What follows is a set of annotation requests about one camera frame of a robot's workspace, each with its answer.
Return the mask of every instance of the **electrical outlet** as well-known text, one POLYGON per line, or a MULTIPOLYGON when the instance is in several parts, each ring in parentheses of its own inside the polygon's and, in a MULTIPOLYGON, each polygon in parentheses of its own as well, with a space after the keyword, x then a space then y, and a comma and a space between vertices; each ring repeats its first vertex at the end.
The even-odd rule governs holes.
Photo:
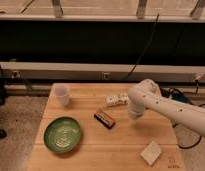
POLYGON ((102 80, 110 80, 111 74, 109 72, 102 72, 102 80))
POLYGON ((13 70, 12 71, 12 79, 19 79, 20 78, 20 71, 19 70, 13 70))
POLYGON ((194 81, 199 81, 199 80, 201 80, 204 75, 205 75, 204 73, 197 73, 197 74, 195 75, 195 80, 194 80, 194 81))

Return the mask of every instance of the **white cup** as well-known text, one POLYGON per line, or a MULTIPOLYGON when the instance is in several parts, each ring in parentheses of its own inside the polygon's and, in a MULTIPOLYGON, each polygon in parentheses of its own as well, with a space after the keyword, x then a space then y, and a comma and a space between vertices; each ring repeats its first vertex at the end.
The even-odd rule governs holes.
POLYGON ((54 94, 62 106, 69 104, 69 87, 64 84, 58 84, 54 87, 54 94))

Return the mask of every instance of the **wood grain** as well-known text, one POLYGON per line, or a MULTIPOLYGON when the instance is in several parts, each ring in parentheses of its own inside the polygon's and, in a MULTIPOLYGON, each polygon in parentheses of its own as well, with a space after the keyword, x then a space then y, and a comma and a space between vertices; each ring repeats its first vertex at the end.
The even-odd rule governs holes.
POLYGON ((163 153, 149 166, 140 153, 144 145, 81 145, 68 154, 56 155, 43 145, 35 145, 29 171, 183 171, 176 145, 162 145, 163 153))
MULTIPOLYGON (((115 119, 116 125, 108 130, 93 116, 87 119, 75 119, 80 123, 83 130, 82 144, 147 145, 152 140, 158 144, 177 144, 171 125, 163 120, 151 119, 133 122, 130 119, 115 119)), ((36 144, 43 144, 44 131, 52 120, 54 119, 42 120, 35 141, 36 144)))
POLYGON ((127 93, 133 85, 65 84, 70 89, 70 103, 66 107, 61 106, 54 96, 53 86, 28 170, 185 170, 170 120, 148 109, 143 117, 133 121, 128 116, 126 105, 109 108, 106 106, 107 95, 127 93), (116 125, 111 130, 105 128, 93 117, 99 108, 115 119, 116 125), (45 147, 43 134, 49 123, 61 116, 75 118, 80 123, 83 137, 79 145, 71 152, 56 155, 45 147), (162 147, 163 153, 150 167, 140 157, 140 153, 153 140, 162 147))

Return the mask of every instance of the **green plate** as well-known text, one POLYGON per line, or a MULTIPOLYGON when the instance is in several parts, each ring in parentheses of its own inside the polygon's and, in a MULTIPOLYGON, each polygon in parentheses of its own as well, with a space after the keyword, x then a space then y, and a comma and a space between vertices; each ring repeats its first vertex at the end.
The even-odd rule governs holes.
POLYGON ((61 117, 49 124, 44 133, 44 143, 55 153, 73 149, 82 137, 79 123, 70 117, 61 117))

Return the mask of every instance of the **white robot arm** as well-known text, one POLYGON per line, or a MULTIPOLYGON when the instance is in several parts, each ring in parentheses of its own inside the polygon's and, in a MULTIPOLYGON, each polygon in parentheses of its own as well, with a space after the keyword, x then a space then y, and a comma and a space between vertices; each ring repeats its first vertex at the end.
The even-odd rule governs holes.
POLYGON ((130 116, 136 119, 150 108, 205 137, 205 109, 161 97, 155 94, 157 88, 154 81, 146 79, 129 90, 130 116))

